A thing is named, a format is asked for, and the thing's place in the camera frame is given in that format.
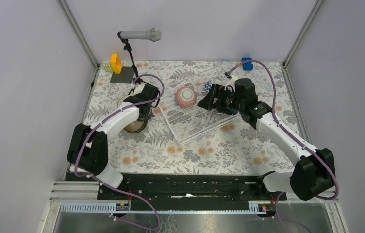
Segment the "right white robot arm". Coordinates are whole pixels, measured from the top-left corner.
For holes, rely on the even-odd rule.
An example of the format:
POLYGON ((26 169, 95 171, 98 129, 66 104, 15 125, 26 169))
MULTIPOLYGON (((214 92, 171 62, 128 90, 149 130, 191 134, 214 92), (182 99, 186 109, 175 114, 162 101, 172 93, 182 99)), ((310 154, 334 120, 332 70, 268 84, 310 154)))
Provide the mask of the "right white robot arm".
POLYGON ((233 86, 211 85, 197 106, 225 114, 239 113, 246 123, 268 137, 291 161, 294 167, 291 173, 269 172, 260 176, 261 183, 255 186, 259 199, 267 200, 274 192, 288 192, 308 201, 337 187, 333 153, 327 148, 318 149, 280 122, 273 108, 258 100, 250 79, 238 79, 233 86))

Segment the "teal bowl cream interior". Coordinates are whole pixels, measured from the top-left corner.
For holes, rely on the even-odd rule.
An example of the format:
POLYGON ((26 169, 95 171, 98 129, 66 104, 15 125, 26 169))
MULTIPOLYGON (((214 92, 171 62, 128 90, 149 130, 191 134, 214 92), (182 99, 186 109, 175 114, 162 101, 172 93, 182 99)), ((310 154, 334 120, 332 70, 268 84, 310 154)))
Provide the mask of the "teal bowl cream interior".
POLYGON ((134 96, 133 95, 126 95, 124 97, 122 97, 118 103, 117 106, 118 108, 123 108, 125 106, 133 106, 134 105, 134 96))

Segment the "light green celadon bowl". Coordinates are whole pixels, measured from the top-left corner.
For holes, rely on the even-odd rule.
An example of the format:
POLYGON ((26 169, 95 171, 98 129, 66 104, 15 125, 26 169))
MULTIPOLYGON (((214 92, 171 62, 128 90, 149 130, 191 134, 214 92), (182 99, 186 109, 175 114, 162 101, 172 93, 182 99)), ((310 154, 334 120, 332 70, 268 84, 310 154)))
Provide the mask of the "light green celadon bowl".
POLYGON ((147 126, 148 122, 145 121, 133 121, 130 124, 126 125, 124 127, 124 130, 129 132, 129 133, 139 133, 141 131, 143 131, 146 126, 147 126))

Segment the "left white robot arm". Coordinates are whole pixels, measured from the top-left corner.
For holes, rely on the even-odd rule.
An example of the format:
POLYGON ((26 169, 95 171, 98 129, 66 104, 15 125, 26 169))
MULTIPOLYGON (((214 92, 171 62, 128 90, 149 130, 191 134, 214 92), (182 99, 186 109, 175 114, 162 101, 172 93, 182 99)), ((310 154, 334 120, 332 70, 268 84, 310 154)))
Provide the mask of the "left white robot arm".
POLYGON ((122 99, 118 108, 105 119, 90 126, 78 124, 68 149, 67 160, 85 170, 99 183, 109 186, 109 194, 120 200, 127 195, 123 175, 109 164, 108 140, 131 123, 146 123, 153 117, 151 105, 160 98, 160 90, 143 84, 122 99))

